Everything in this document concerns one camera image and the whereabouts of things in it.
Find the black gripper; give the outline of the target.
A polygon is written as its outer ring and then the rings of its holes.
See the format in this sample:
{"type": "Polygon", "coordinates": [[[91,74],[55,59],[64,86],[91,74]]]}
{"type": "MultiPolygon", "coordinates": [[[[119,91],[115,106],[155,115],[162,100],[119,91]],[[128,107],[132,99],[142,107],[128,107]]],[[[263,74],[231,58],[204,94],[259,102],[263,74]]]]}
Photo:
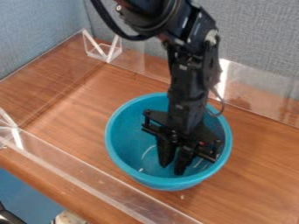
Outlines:
{"type": "Polygon", "coordinates": [[[143,131],[155,136],[162,167],[175,162],[174,174],[183,175],[195,158],[215,163],[223,141],[204,123],[204,116],[216,118],[207,109],[208,90],[198,93],[170,91],[167,110],[146,109],[143,131]]]}

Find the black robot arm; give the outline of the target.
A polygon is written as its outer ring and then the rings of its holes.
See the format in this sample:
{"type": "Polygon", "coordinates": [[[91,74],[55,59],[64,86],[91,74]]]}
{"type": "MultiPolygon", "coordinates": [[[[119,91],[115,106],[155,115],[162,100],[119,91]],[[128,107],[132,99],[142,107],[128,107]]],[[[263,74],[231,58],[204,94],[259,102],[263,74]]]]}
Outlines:
{"type": "Polygon", "coordinates": [[[171,85],[168,110],[144,111],[143,131],[155,136],[160,166],[184,171],[196,157],[214,162],[220,140],[204,125],[208,94],[220,82],[220,35],[198,0],[115,0],[116,11],[135,31],[127,34],[102,0],[90,0],[107,27],[123,39],[160,39],[167,51],[171,85]]]}

